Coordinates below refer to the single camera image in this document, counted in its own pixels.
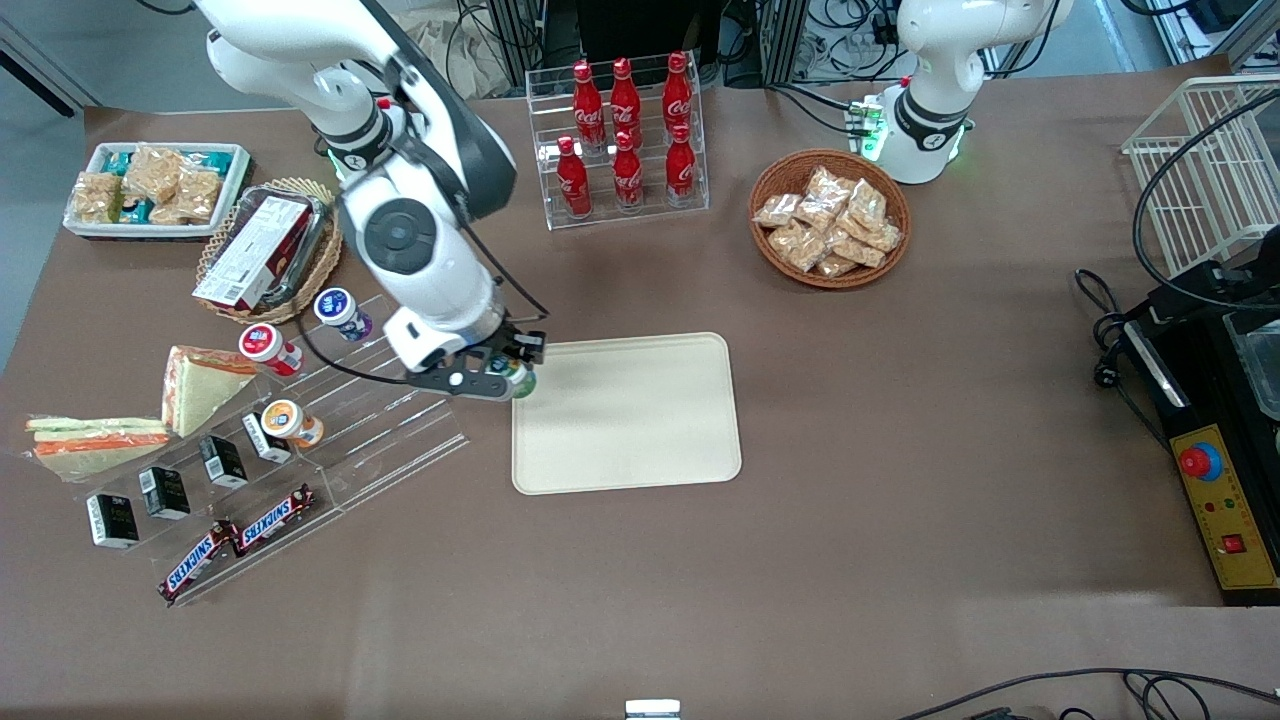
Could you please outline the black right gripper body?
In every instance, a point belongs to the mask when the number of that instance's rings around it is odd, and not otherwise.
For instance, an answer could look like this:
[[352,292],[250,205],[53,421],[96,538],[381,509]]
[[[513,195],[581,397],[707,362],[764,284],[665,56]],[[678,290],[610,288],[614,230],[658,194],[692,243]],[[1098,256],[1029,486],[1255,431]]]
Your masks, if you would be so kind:
[[462,352],[463,368],[468,372],[485,372],[489,357],[494,352],[500,352],[512,357],[513,375],[517,375],[521,372],[534,372],[535,366],[538,365],[522,363],[516,357],[516,351],[515,351],[516,333],[545,333],[545,332],[532,329],[531,322],[516,322],[511,318],[506,318],[499,324],[494,334],[492,334],[489,338],[484,341],[480,341],[477,345],[466,348]]

